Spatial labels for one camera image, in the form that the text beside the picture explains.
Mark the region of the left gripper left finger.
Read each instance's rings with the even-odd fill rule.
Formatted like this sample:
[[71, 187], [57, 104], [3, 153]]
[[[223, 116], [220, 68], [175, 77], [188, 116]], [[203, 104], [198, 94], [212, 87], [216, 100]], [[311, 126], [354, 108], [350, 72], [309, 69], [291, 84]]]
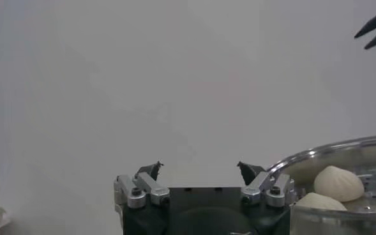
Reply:
[[114, 202], [131, 209], [145, 207], [148, 202], [155, 206], [166, 205], [170, 200], [170, 189], [156, 180], [161, 162], [141, 167], [133, 177], [118, 175], [114, 180]]

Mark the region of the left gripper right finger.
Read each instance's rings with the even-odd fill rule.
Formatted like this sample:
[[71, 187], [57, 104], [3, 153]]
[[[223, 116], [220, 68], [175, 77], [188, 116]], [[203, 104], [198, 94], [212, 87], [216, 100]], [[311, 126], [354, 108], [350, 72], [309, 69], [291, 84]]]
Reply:
[[246, 205], [261, 202], [270, 207], [282, 208], [296, 201], [294, 180], [288, 174], [273, 175], [258, 165], [239, 162], [245, 186], [240, 189], [241, 200]]

